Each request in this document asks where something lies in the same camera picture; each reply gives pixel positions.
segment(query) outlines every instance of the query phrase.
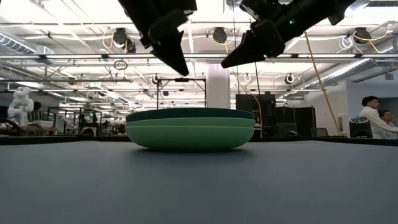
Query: light green bowl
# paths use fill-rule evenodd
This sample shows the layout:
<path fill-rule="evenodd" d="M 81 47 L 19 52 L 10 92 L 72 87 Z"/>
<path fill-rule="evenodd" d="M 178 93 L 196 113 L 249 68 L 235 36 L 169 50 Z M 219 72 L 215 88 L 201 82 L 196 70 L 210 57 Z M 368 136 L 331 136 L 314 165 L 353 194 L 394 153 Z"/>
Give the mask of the light green bowl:
<path fill-rule="evenodd" d="M 244 118 L 165 118 L 134 121 L 126 127 L 150 127 L 150 126 L 217 126 L 217 127 L 240 127 L 253 128 L 256 121 Z"/>
<path fill-rule="evenodd" d="M 164 151 L 213 151 L 231 149 L 247 143 L 254 127 L 219 126 L 139 126 L 126 127 L 134 143 Z"/>

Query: green bowl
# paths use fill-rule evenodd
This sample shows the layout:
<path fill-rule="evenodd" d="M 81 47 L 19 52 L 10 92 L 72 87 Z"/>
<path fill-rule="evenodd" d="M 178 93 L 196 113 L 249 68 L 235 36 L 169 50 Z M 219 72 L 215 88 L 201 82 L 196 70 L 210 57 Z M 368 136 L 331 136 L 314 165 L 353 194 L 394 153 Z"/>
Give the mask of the green bowl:
<path fill-rule="evenodd" d="M 245 118 L 166 118 L 166 119 L 150 119 L 143 121 L 130 122 L 126 127 L 143 127 L 143 126 L 217 126 L 217 127 L 237 127 L 237 128 L 253 128 L 256 121 Z"/>
<path fill-rule="evenodd" d="M 162 110 L 150 110 L 133 113 L 127 116 L 127 123 L 148 119 L 164 118 L 245 118 L 254 119 L 254 114 L 223 108 L 172 108 Z"/>
<path fill-rule="evenodd" d="M 213 151 L 247 143 L 254 128 L 218 126 L 139 126 L 126 127 L 134 143 L 163 151 Z"/>

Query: white robot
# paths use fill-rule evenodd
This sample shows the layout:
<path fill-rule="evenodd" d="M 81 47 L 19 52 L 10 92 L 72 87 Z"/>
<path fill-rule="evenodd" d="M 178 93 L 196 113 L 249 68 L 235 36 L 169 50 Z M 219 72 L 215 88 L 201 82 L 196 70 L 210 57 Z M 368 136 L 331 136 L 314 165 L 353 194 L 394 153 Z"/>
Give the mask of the white robot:
<path fill-rule="evenodd" d="M 30 88 L 19 87 L 16 92 L 14 92 L 14 99 L 12 100 L 10 106 L 8 107 L 8 117 L 16 121 L 20 126 L 26 126 L 27 114 L 33 111 L 34 102 L 29 99 Z"/>

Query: pillar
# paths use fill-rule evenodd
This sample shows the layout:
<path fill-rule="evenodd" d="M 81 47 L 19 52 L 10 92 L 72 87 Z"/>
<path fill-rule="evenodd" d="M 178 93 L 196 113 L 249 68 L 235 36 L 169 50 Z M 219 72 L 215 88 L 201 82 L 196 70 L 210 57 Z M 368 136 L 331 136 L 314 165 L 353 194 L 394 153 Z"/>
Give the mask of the pillar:
<path fill-rule="evenodd" d="M 229 70 L 220 64 L 209 64 L 207 75 L 207 106 L 209 108 L 231 108 Z"/>

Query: gray table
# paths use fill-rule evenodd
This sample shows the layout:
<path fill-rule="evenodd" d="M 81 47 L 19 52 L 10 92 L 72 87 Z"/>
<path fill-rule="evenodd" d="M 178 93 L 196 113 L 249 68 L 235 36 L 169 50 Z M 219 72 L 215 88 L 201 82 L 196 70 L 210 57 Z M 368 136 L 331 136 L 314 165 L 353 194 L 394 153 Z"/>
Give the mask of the gray table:
<path fill-rule="evenodd" d="M 0 223 L 398 223 L 396 147 L 308 141 L 241 149 L 0 146 Z"/>

